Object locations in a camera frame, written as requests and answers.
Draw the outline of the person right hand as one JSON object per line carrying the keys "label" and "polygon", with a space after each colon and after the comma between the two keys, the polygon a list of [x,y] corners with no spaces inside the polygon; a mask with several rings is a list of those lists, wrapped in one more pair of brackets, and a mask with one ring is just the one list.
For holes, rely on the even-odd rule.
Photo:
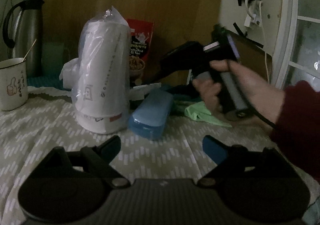
{"label": "person right hand", "polygon": [[[285,98],[285,92],[283,90],[273,87],[257,73],[234,61],[211,61],[210,66],[217,71],[230,70],[233,74],[235,74],[236,78],[240,82],[242,91],[248,98],[251,105],[253,105],[258,113],[260,113],[267,120],[273,124],[276,123]],[[215,83],[210,78],[196,78],[193,80],[193,85],[200,93],[200,96],[207,109],[219,120],[232,126],[260,126],[268,132],[273,129],[272,126],[266,124],[257,116],[235,122],[225,119],[224,115],[221,113],[219,99],[217,98],[217,95],[221,90],[220,83]]]}

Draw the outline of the dark red sleeve forearm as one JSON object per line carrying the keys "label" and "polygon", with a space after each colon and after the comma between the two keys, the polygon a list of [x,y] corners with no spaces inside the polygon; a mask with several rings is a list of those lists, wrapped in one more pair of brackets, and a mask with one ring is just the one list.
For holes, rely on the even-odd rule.
{"label": "dark red sleeve forearm", "polygon": [[270,138],[295,166],[319,181],[319,92],[306,81],[285,89]]}

